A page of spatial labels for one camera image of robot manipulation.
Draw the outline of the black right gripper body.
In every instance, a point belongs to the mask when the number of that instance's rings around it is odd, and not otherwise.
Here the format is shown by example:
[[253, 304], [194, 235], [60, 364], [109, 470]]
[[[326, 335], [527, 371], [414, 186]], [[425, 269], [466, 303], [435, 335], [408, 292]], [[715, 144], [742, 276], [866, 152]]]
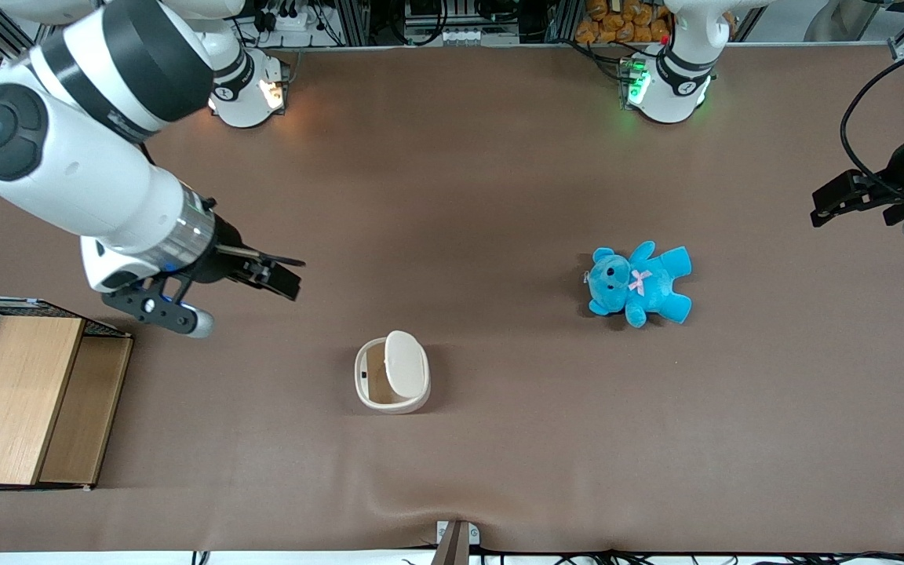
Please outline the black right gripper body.
[[250, 257], [222, 253], [217, 246], [228, 246], [237, 250], [252, 251], [243, 241], [239, 231], [232, 224], [215, 215], [214, 235], [205, 253], [194, 264], [184, 268], [184, 279], [201, 285], [211, 285], [219, 280], [229, 279], [244, 283], [249, 278], [246, 269]]

